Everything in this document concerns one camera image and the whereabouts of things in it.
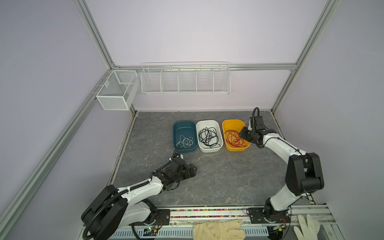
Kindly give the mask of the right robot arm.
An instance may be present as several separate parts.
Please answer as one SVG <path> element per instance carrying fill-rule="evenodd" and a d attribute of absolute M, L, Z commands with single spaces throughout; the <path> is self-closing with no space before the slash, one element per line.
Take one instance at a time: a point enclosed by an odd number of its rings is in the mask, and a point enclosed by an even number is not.
<path fill-rule="evenodd" d="M 262 210 L 250 210 L 251 219 L 267 223 L 285 219 L 288 209 L 300 198 L 315 193 L 325 186 L 321 160 L 316 153 L 308 153 L 284 140 L 275 130 L 265 126 L 262 116 L 250 117 L 248 127 L 243 127 L 240 137 L 258 148 L 268 148 L 287 164 L 285 185 L 268 198 Z"/>

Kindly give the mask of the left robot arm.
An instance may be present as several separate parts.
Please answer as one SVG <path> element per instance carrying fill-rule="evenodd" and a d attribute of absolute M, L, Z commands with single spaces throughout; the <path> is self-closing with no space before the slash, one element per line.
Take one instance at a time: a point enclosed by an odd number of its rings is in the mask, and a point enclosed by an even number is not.
<path fill-rule="evenodd" d="M 107 240 L 120 227 L 156 223 L 158 208 L 149 198 L 175 190 L 181 181 L 195 177 L 197 171 L 175 149 L 169 161 L 153 171 L 150 178 L 127 187 L 106 186 L 81 216 L 85 226 L 82 238 Z"/>

